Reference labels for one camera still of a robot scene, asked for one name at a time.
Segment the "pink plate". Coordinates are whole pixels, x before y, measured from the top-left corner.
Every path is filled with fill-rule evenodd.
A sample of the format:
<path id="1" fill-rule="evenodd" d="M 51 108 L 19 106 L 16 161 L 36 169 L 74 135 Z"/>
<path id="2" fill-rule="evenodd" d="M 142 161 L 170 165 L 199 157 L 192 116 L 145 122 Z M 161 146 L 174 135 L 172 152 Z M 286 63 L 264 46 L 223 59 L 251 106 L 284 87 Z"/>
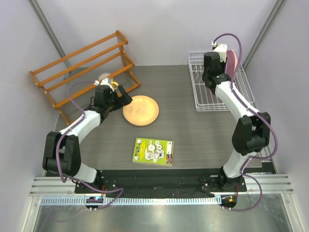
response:
<path id="1" fill-rule="evenodd" d="M 235 51 L 228 50 L 226 53 L 226 66 L 225 66 L 225 72 L 229 75 L 229 77 L 234 76 L 234 72 L 237 69 L 238 66 L 238 56 Z"/>

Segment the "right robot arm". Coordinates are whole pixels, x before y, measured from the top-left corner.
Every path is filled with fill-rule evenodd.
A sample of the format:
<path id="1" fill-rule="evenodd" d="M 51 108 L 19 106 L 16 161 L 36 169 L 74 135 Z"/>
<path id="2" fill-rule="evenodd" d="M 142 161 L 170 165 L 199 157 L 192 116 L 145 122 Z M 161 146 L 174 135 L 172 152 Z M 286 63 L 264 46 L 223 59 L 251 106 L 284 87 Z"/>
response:
<path id="1" fill-rule="evenodd" d="M 203 58 L 205 86 L 228 107 L 237 122 L 232 135 L 232 154 L 214 181 L 219 190 L 234 191 L 235 186 L 242 182 L 242 172 L 248 161 L 269 144 L 270 115 L 252 107 L 231 86 L 234 82 L 224 72 L 224 63 L 218 52 L 206 52 Z"/>

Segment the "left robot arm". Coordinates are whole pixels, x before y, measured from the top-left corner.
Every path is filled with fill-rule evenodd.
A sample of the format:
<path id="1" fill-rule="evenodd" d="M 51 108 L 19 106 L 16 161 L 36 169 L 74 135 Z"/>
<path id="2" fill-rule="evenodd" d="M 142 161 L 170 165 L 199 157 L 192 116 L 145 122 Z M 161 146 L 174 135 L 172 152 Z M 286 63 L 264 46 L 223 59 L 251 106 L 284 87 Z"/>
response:
<path id="1" fill-rule="evenodd" d="M 102 189 L 103 181 L 98 171 L 81 161 L 80 143 L 96 127 L 102 124 L 110 112 L 129 105 L 132 98 L 122 85 L 103 84 L 95 88 L 95 95 L 81 116 L 65 129 L 47 134 L 42 167 L 45 171 L 58 174 L 63 181 L 67 177 L 86 182 L 93 193 Z"/>

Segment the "orange plate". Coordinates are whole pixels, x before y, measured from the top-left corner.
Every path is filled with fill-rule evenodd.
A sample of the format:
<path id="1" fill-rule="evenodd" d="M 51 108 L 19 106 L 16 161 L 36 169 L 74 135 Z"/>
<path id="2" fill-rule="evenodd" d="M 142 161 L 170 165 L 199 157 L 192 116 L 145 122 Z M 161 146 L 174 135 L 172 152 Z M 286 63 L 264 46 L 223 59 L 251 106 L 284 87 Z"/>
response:
<path id="1" fill-rule="evenodd" d="M 157 102 L 144 95 L 132 97 L 132 102 L 123 107 L 124 118 L 135 126 L 147 126 L 153 123 L 159 114 Z"/>

